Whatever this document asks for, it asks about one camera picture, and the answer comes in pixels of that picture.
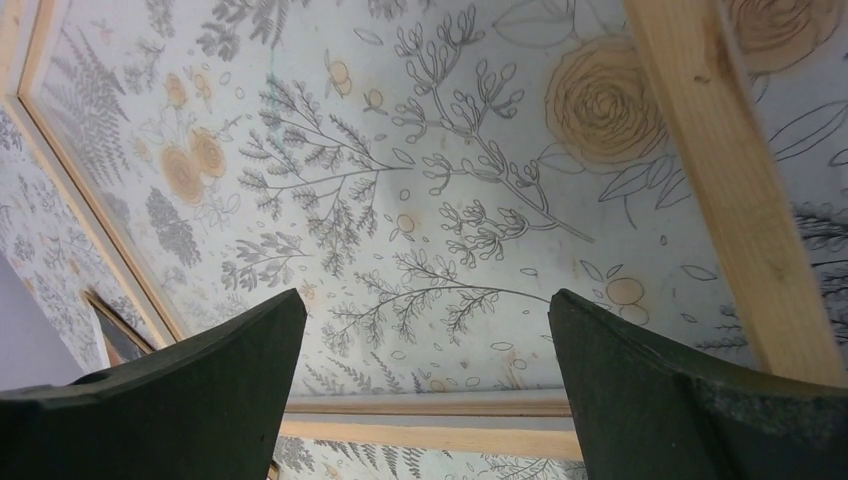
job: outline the botanical wallpaper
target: botanical wallpaper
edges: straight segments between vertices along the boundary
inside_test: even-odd
[[[0,251],[32,292],[83,370],[109,366],[97,317],[82,292],[93,287],[148,341],[150,331],[56,186],[0,109]]]
[[[724,3],[844,344],[844,2]],[[753,364],[618,0],[59,4],[52,125],[189,332],[298,289],[292,395],[559,388],[561,287]],[[298,478],[411,468],[281,445]],[[468,458],[444,475],[566,475]]]

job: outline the wooden strip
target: wooden strip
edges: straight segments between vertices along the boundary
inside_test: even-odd
[[[23,7],[24,3],[21,0],[6,5],[5,12],[9,15],[4,15],[2,33],[4,42],[16,45],[19,41],[23,41],[20,38],[22,36],[18,35],[17,20],[23,14]],[[54,7],[54,0],[42,0],[38,4],[29,50],[20,78],[14,78],[14,73],[10,70],[15,49],[5,44],[2,59],[0,59],[2,85],[7,92],[15,91],[17,98],[4,98],[4,104],[7,113],[13,118],[33,150],[34,156],[79,218],[80,225],[111,267],[124,291],[139,310],[142,319],[153,332],[157,343],[164,347],[173,343],[174,339],[180,340],[186,336],[184,329],[176,320],[179,316],[167,297],[159,293],[155,282],[149,280],[152,274],[148,271],[146,264],[135,260],[139,253],[133,245],[124,240],[123,234],[112,223],[108,209],[98,201],[99,197],[90,187],[90,182],[86,181],[84,172],[76,168],[71,161],[68,152],[62,147],[58,137],[35,107],[34,99],[30,96],[29,90],[38,69],[39,59],[43,55]],[[16,102],[24,108],[16,108],[14,105]],[[46,142],[47,148],[39,148],[42,146],[41,140]]]
[[[401,416],[363,419],[294,415],[287,411],[280,435],[489,455],[583,459],[574,423],[565,418]]]
[[[717,0],[626,0],[639,56],[767,372],[848,386]]]
[[[286,413],[341,415],[570,417],[564,389],[402,395],[290,397]]]
[[[97,292],[93,290],[86,290],[82,292],[82,298],[91,305],[91,308],[97,310],[98,312],[106,316],[106,318],[108,318],[109,321],[111,321],[112,324],[118,328],[118,330],[123,332],[124,335],[126,335],[130,339],[130,341],[132,341],[139,349],[141,349],[141,351],[144,352],[145,355],[150,355],[151,353],[156,351],[153,345],[150,345],[147,340],[145,340],[141,335],[138,334],[138,332],[135,331],[132,325],[127,323],[126,320],[124,320],[123,318],[121,318],[121,316],[118,315],[116,311],[112,310],[112,307],[110,307],[109,304],[104,302],[103,299],[100,298],[100,295],[97,294]]]

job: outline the orange rose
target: orange rose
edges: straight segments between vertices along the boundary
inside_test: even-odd
[[[200,171],[207,175],[221,177],[227,170],[227,162],[218,140],[205,128],[192,130],[191,156]]]
[[[833,35],[844,0],[725,0],[752,73],[777,72]]]
[[[168,101],[177,108],[182,107],[188,101],[183,82],[180,81],[180,77],[173,73],[169,73],[165,77],[165,91],[168,93]]]
[[[546,121],[595,173],[654,160],[666,138],[659,106],[632,40],[604,37],[562,57],[545,97]]]
[[[195,162],[179,147],[168,147],[162,152],[162,172],[171,190],[190,205],[203,200],[203,182]]]

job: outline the wall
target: wall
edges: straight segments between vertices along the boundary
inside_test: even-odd
[[[0,390],[62,385],[82,376],[59,334],[0,256]]]

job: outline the wooden beam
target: wooden beam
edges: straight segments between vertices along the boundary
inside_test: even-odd
[[[474,417],[570,417],[564,389],[289,397],[286,413]]]
[[[569,418],[301,415],[280,435],[519,457],[582,460]]]
[[[720,2],[624,4],[760,366],[848,386]]]

